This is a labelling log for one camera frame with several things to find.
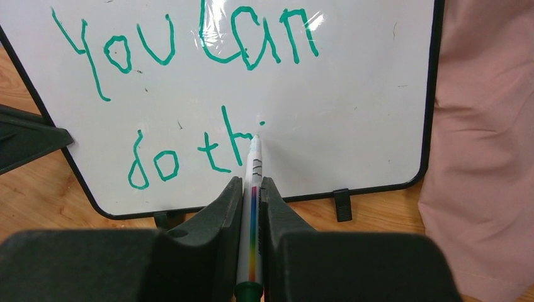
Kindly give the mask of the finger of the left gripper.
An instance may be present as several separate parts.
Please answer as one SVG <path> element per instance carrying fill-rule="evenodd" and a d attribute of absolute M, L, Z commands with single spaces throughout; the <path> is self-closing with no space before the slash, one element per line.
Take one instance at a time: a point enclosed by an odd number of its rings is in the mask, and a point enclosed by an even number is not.
<path fill-rule="evenodd" d="M 67 130 L 48 125 L 42 116 L 1 105 L 1 174 L 73 142 Z"/>

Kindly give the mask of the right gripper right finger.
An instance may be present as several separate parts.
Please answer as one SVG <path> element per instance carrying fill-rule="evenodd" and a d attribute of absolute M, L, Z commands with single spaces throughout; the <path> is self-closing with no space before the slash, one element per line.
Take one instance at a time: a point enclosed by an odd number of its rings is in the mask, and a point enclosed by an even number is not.
<path fill-rule="evenodd" d="M 261 184 L 266 301 L 460 301 L 443 252 L 416 233 L 320 232 Z"/>

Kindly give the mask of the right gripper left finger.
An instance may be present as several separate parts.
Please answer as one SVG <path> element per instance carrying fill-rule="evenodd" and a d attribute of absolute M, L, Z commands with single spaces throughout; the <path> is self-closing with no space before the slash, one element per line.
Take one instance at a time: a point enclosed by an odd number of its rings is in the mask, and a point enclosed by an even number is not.
<path fill-rule="evenodd" d="M 230 301 L 242 179 L 168 230 L 31 230 L 1 245 L 2 301 Z"/>

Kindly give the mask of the green whiteboard marker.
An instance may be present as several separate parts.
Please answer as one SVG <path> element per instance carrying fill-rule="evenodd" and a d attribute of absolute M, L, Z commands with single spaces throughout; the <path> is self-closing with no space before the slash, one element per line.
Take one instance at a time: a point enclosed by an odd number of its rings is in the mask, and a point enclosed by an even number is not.
<path fill-rule="evenodd" d="M 261 140 L 253 136 L 243 183 L 241 232 L 234 294 L 237 301 L 260 301 L 263 273 L 260 236 L 260 192 L 263 180 Z"/>

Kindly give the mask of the small black-framed whiteboard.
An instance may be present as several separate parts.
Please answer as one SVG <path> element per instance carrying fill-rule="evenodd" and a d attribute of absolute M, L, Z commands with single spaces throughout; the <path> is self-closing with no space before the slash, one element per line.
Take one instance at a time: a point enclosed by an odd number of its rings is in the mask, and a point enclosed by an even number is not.
<path fill-rule="evenodd" d="M 1 43 L 110 219 L 195 211 L 250 141 L 287 201 L 428 166 L 443 1 L 2 1 Z"/>

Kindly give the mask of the pink shorts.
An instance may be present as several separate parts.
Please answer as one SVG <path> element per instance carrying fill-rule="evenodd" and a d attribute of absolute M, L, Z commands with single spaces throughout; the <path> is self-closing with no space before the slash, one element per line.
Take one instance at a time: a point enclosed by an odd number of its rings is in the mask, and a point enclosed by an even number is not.
<path fill-rule="evenodd" d="M 532 1 L 445 3 L 418 208 L 462 294 L 514 301 L 532 286 Z"/>

